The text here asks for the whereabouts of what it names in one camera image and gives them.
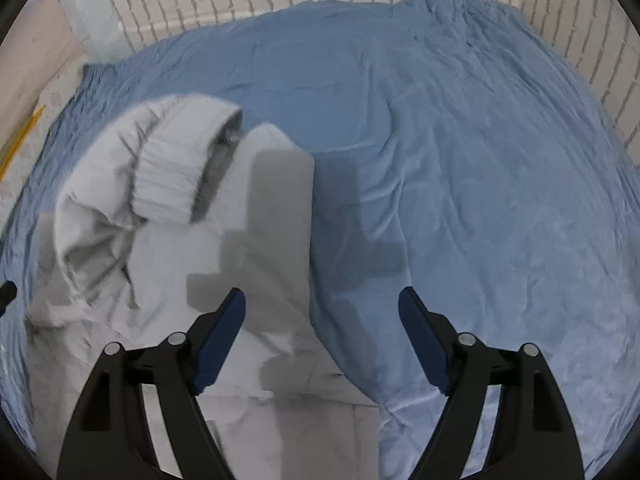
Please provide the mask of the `light grey puffer jacket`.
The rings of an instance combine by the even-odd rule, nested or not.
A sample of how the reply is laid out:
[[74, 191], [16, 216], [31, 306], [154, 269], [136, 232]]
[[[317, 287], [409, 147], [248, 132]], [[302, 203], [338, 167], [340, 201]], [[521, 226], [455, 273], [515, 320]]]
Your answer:
[[110, 342], [151, 347], [216, 310], [246, 318], [198, 396], [239, 479], [374, 479], [378, 409], [311, 326], [314, 160], [276, 126], [209, 96], [127, 110], [38, 223], [30, 388], [37, 458], [54, 474], [90, 370]]

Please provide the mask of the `pink padded headboard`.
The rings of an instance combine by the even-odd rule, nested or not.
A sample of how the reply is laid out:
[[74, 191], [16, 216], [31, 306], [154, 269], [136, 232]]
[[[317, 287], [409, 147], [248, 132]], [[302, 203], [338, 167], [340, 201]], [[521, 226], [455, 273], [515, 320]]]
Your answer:
[[36, 0], [21, 11], [1, 44], [1, 142], [26, 122], [48, 81], [84, 52], [61, 0]]

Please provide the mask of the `clear plastic sheet roll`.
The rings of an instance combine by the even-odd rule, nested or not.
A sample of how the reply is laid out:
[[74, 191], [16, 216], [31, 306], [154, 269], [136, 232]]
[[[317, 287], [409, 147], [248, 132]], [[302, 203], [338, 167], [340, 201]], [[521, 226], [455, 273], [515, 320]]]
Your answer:
[[72, 31], [93, 63], [114, 63], [134, 53], [113, 0], [61, 0]]

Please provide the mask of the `blue bed sheet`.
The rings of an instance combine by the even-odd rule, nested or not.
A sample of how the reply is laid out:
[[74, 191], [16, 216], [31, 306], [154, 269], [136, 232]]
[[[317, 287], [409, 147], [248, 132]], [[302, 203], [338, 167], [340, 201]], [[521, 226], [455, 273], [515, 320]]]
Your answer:
[[192, 94], [314, 160], [310, 322], [378, 409], [375, 479], [408, 477], [445, 404], [401, 325], [405, 287], [486, 344], [541, 348], [585, 475], [602, 470], [639, 414], [638, 169], [582, 74], [483, 0], [302, 3], [86, 67], [1, 237], [17, 287], [1, 399], [28, 446], [39, 220], [106, 126]]

